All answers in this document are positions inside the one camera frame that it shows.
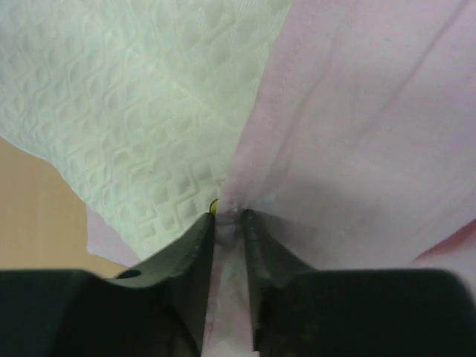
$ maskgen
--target wooden table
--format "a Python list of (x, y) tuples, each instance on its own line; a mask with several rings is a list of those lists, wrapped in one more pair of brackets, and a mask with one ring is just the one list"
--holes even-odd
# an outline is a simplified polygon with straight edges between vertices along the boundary
[(123, 266), (86, 251), (86, 206), (46, 161), (0, 138), (0, 268)]

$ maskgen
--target small yellow object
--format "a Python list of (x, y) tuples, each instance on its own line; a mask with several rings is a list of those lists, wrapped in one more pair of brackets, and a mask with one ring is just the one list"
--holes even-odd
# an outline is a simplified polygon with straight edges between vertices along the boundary
[(213, 215), (216, 214), (216, 206), (218, 206), (218, 199), (211, 202), (211, 204), (210, 204), (210, 213), (213, 214)]

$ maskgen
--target textured pattern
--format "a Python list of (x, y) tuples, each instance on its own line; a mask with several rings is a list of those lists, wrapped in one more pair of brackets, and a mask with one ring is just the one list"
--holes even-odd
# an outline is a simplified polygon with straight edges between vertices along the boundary
[(1, 0), (0, 135), (140, 258), (218, 196), (291, 0)]

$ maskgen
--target clamp jaw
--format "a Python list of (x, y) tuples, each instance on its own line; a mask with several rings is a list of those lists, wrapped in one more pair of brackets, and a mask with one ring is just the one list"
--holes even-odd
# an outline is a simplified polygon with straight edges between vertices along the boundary
[[(214, 216), (114, 279), (0, 271), (0, 356), (202, 354)], [(476, 356), (476, 312), (447, 271), (316, 271), (240, 219), (254, 348), (261, 357)]]

